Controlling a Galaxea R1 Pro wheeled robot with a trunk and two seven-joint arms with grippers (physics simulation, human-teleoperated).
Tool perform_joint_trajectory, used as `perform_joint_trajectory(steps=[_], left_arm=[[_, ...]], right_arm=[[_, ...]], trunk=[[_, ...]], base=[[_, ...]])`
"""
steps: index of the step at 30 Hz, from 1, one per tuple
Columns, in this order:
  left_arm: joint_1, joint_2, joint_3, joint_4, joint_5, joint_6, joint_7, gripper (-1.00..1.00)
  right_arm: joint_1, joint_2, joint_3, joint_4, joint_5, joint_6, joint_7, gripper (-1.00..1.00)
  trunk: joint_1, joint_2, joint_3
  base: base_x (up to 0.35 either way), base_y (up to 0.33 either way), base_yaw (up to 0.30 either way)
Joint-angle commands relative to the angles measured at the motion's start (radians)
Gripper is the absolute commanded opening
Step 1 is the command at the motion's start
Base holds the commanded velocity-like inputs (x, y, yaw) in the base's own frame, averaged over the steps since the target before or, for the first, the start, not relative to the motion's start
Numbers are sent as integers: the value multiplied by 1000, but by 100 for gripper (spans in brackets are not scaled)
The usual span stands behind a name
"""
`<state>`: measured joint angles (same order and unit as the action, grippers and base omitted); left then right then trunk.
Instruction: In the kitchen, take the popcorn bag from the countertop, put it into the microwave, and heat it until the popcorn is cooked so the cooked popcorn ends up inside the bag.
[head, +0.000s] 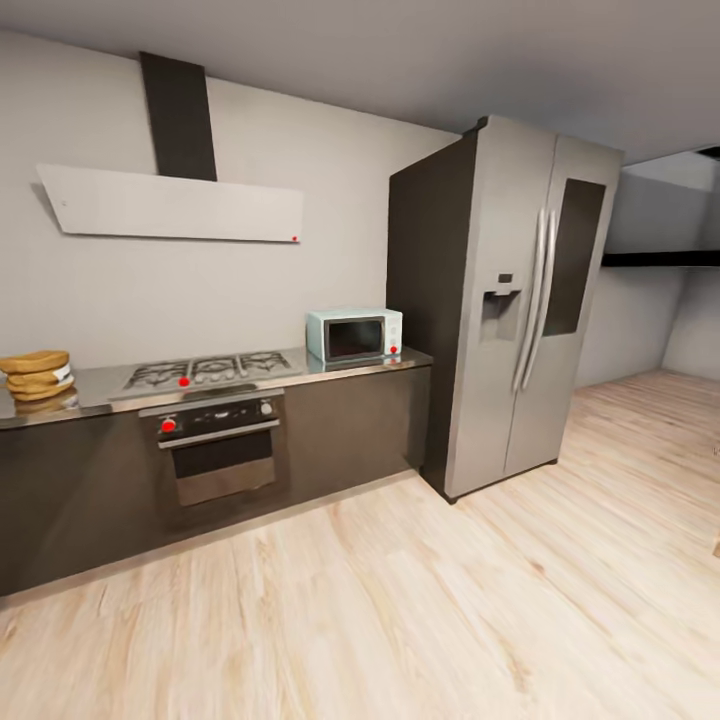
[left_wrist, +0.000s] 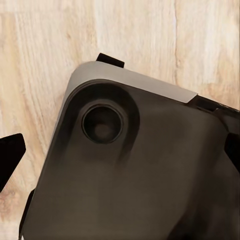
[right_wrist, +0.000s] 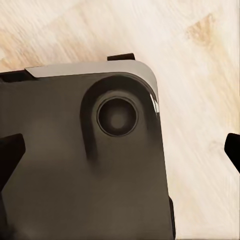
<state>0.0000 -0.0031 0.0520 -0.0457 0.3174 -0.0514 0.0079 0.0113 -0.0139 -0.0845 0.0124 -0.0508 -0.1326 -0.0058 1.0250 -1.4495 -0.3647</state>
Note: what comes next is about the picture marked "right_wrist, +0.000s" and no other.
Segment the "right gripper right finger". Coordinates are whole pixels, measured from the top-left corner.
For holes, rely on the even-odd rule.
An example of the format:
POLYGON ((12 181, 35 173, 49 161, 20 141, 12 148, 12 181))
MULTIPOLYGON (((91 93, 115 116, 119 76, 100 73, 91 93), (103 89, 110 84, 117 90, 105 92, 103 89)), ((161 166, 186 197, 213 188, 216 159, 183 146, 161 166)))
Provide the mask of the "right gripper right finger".
POLYGON ((240 173, 240 135, 228 133, 225 140, 224 151, 240 173))

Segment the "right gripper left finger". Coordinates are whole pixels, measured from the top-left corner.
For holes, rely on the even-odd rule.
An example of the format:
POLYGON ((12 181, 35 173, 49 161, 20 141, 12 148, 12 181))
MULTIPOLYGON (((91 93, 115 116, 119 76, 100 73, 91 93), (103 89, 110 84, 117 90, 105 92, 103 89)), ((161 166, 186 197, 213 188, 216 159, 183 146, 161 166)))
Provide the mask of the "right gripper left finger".
POLYGON ((26 152, 21 133, 0 138, 0 193, 26 152))

